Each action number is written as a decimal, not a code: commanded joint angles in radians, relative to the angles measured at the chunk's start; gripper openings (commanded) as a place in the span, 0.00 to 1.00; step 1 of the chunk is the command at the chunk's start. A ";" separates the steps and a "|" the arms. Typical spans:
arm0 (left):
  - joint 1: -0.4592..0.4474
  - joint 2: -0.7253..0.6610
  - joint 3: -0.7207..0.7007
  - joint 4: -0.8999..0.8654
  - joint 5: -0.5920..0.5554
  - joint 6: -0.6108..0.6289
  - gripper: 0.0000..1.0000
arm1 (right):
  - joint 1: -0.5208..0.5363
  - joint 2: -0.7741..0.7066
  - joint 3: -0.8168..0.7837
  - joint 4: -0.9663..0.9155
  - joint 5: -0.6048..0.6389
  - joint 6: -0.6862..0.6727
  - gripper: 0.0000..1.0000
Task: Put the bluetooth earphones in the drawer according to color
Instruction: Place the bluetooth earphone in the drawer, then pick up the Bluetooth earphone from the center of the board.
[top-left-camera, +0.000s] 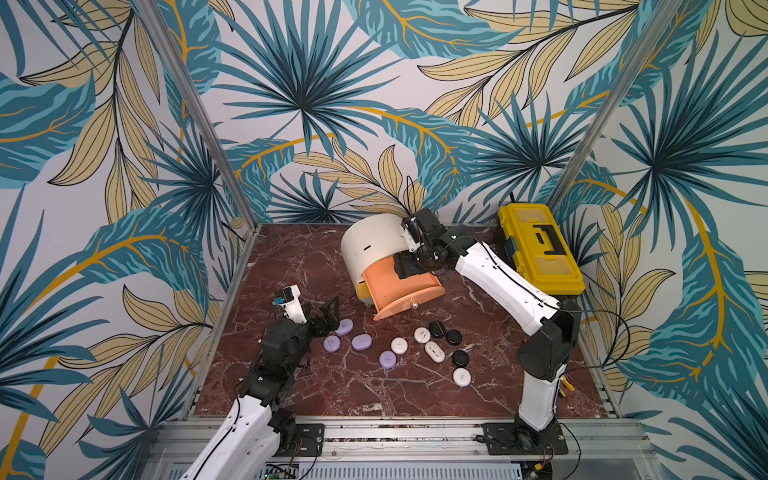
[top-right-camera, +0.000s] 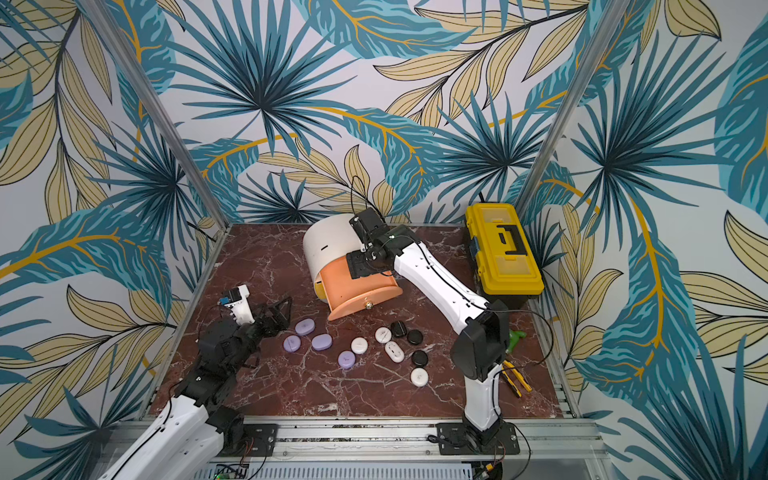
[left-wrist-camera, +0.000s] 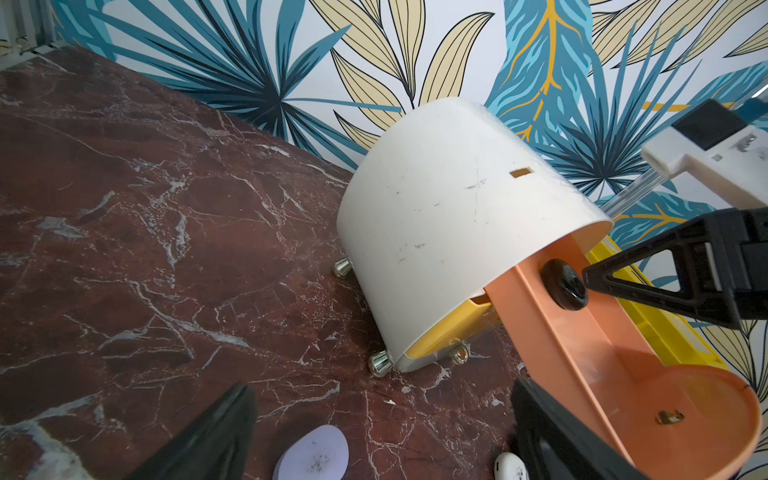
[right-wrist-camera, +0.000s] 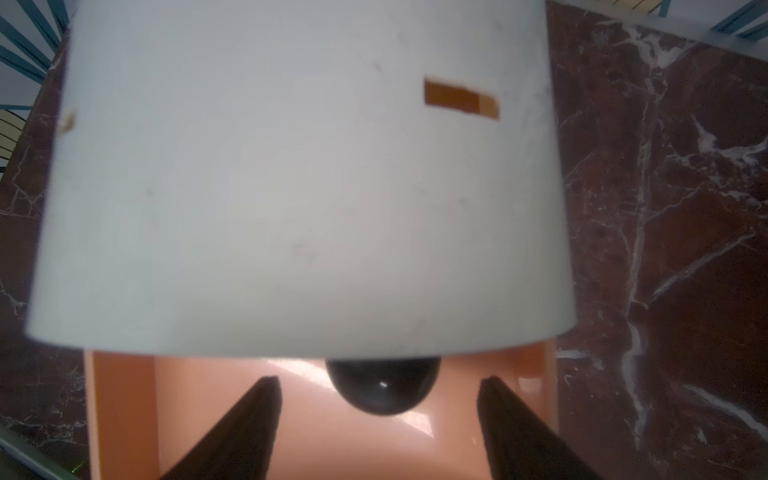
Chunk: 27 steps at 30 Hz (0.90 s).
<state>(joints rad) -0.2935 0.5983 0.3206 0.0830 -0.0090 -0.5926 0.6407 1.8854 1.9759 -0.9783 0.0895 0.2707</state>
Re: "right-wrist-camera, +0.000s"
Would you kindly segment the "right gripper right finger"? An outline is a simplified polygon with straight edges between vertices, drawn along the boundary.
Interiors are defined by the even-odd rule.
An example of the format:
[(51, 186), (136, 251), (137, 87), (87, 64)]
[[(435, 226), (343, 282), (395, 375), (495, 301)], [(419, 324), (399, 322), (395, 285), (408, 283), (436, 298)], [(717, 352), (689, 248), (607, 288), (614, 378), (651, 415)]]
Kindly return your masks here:
[(477, 411), (492, 478), (599, 477), (500, 378), (481, 381)]

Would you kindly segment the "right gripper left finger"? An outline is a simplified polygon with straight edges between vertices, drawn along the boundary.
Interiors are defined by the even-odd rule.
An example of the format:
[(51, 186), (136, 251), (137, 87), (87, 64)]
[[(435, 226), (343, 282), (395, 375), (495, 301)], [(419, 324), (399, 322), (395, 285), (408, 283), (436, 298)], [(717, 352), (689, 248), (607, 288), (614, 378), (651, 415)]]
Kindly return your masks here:
[(281, 408), (279, 379), (260, 378), (163, 478), (264, 479)]

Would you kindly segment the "orange top drawer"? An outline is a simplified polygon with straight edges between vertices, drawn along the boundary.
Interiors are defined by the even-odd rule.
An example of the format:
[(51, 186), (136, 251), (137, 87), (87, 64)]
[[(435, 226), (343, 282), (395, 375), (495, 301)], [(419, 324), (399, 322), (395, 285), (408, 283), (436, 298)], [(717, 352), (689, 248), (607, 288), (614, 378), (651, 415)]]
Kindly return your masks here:
[(320, 360), (88, 351), (84, 366), (96, 479), (161, 477), (265, 376), (277, 377), (282, 392), (271, 479), (486, 479), (476, 400), (490, 376), (558, 425), (553, 341), (447, 357), (429, 396), (390, 417), (350, 406)]

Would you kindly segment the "black round earphone case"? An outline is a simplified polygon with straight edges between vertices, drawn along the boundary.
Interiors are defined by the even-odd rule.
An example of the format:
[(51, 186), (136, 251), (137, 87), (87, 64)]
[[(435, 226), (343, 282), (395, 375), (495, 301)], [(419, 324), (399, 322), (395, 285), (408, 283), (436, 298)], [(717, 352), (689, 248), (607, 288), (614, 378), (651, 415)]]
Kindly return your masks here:
[(353, 407), (395, 416), (418, 406), (436, 383), (440, 357), (397, 360), (327, 360), (336, 391)]

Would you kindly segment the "white cylindrical drawer cabinet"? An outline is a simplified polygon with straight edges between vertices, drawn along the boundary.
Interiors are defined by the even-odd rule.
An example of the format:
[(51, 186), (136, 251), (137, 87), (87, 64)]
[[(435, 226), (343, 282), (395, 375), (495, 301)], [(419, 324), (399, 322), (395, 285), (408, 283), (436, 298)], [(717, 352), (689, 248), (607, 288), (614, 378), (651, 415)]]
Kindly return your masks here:
[(83, 1), (26, 332), (407, 358), (577, 321), (542, 1)]

